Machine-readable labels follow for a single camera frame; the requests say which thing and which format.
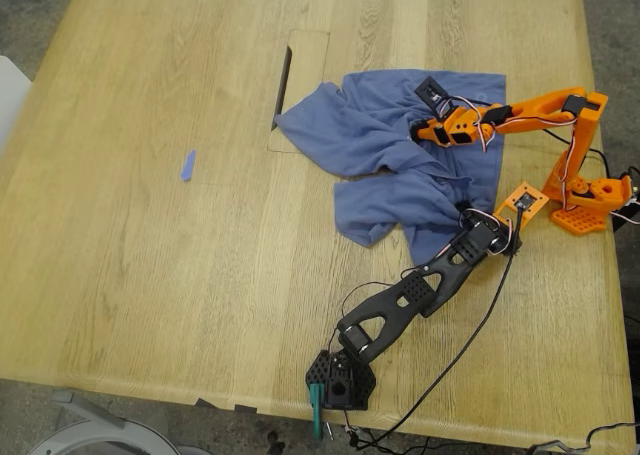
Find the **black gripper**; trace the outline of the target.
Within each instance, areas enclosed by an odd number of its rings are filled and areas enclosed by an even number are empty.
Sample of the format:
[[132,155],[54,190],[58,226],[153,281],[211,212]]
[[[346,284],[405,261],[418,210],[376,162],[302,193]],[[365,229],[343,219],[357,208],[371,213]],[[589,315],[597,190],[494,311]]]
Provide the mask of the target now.
[[487,252],[491,255],[515,255],[521,247],[520,236],[515,234],[515,225],[510,219],[504,223],[496,216],[478,209],[470,209],[469,216],[485,222],[494,233],[488,243]]

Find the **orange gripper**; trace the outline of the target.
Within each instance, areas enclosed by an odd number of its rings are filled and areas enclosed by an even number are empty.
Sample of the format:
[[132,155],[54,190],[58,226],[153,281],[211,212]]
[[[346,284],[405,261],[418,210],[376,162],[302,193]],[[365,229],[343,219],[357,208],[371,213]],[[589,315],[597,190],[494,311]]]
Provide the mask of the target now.
[[417,134],[420,140],[437,142],[440,146],[468,145],[479,141],[482,129],[479,126],[482,116],[472,108],[455,107],[440,120],[420,120],[410,126],[410,133]]

